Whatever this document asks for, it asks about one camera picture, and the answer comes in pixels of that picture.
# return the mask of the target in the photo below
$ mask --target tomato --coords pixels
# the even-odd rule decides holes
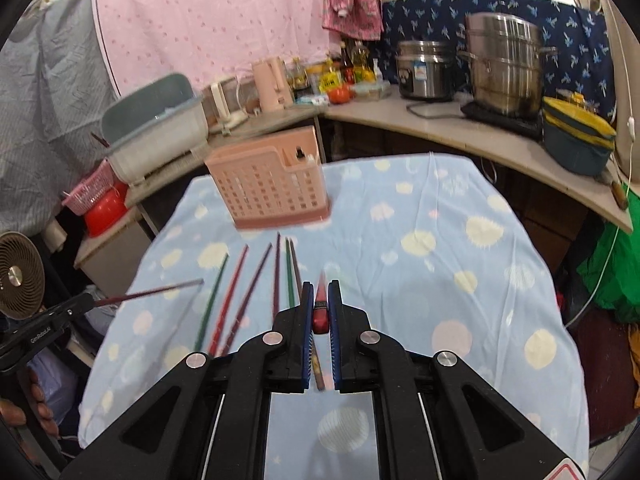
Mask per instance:
[[[332,105],[341,105],[351,101],[351,91],[347,85],[329,90],[326,95]]]

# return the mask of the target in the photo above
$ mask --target pot handle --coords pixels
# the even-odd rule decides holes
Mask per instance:
[[[543,46],[537,50],[537,55],[549,57],[549,56],[556,56],[558,52],[559,50],[558,50],[558,47],[556,46]]]
[[[472,54],[471,52],[467,52],[466,50],[458,50],[458,56],[466,61],[472,61],[479,59],[476,54]]]

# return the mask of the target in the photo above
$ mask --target green chopstick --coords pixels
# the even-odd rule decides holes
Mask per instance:
[[[200,330],[198,331],[198,338],[196,339],[196,352],[202,351],[202,344],[204,343],[204,335],[207,331],[207,326],[209,325],[209,317],[211,317],[211,311],[213,310],[213,303],[216,301],[216,296],[218,294],[218,289],[220,288],[220,282],[222,281],[222,273],[225,272],[226,263],[229,260],[229,253],[225,255],[225,259],[222,260],[222,265],[220,266],[220,272],[218,273],[218,277],[216,278],[216,283],[213,286],[213,290],[211,291],[211,295],[209,296],[209,302],[207,303],[207,309],[204,311],[202,316],[202,322],[200,323]]]
[[[296,306],[296,298],[293,295],[293,272],[291,269],[291,240],[286,239],[285,247],[287,249],[287,290],[289,291],[289,308]]]

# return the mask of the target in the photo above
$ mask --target light blue tablecloth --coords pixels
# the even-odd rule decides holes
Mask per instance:
[[[538,425],[578,464],[588,458],[582,368],[562,327],[549,272],[506,201],[466,158],[399,156],[324,166],[333,209],[292,237],[302,279],[321,269],[345,303],[408,350],[449,349]],[[218,266],[230,261],[209,323],[245,243],[250,250],[227,318],[276,231],[238,232],[213,180],[194,180],[147,251],[132,291],[203,277],[201,288],[134,300],[114,320],[84,393],[80,441],[94,440],[167,370],[193,351]],[[274,251],[258,281],[235,351],[271,327]],[[280,298],[287,306],[281,256]],[[331,385],[328,336],[316,336]],[[369,394],[311,389],[273,397],[265,478],[378,478]]]

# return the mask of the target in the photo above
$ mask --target pink clothing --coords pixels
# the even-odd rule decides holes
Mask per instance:
[[[96,29],[116,90],[127,94],[169,72],[194,88],[247,75],[251,62],[316,61],[339,50],[322,28],[322,0],[94,0]]]
[[[324,0],[322,26],[356,40],[379,40],[383,30],[380,2]]]

